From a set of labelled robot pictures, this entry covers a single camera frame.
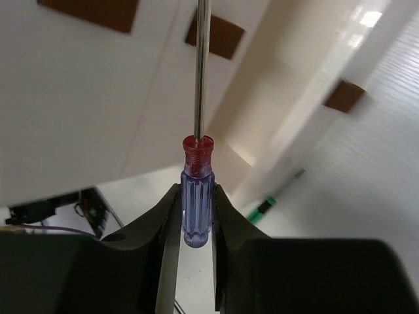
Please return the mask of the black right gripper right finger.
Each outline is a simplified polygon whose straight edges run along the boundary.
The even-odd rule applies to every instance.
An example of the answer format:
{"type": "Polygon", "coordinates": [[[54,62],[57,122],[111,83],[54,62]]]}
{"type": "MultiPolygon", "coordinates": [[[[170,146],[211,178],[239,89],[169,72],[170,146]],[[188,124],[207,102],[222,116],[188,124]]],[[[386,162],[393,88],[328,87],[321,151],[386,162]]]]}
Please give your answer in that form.
{"type": "Polygon", "coordinates": [[[377,239],[272,238],[213,194],[215,310],[220,313],[417,313],[396,253],[377,239]]]}

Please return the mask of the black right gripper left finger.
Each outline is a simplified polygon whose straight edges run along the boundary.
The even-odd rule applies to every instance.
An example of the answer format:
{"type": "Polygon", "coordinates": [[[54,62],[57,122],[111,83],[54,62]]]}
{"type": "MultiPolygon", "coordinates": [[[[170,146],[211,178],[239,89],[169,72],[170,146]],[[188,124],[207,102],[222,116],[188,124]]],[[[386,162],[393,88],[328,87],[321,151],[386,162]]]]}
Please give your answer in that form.
{"type": "Polygon", "coordinates": [[[98,241],[1,233],[2,313],[172,313],[180,186],[98,241]]]}

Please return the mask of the blue handled screwdriver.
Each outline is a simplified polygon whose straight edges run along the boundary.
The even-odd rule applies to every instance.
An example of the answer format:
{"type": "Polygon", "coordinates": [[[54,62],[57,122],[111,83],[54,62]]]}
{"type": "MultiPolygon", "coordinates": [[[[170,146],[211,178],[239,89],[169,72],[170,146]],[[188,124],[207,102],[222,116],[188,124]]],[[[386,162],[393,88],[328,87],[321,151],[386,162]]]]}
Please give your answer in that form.
{"type": "Polygon", "coordinates": [[[194,131],[183,140],[185,165],[181,173],[182,230],[185,243],[203,247],[211,230],[215,175],[211,166],[214,140],[204,135],[206,67],[210,45],[211,2],[199,1],[196,33],[194,131]]]}

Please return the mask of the white drawer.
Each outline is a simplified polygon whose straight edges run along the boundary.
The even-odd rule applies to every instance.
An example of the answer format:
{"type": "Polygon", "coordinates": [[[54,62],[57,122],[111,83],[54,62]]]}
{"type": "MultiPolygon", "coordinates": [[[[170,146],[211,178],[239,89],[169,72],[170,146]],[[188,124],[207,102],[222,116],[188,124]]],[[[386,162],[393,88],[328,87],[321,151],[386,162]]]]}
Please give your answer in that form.
{"type": "Polygon", "coordinates": [[[271,1],[211,121],[217,182],[237,207],[280,185],[302,118],[360,50],[389,1],[271,1]]]}

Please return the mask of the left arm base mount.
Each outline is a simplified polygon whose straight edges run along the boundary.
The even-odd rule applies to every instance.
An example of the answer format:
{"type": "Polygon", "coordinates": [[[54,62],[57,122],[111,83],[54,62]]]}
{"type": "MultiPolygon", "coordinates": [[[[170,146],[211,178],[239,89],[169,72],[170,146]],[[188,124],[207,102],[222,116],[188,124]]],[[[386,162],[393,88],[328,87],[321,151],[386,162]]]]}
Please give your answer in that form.
{"type": "Polygon", "coordinates": [[[102,239],[122,227],[122,221],[97,187],[1,208],[2,231],[102,239]]]}

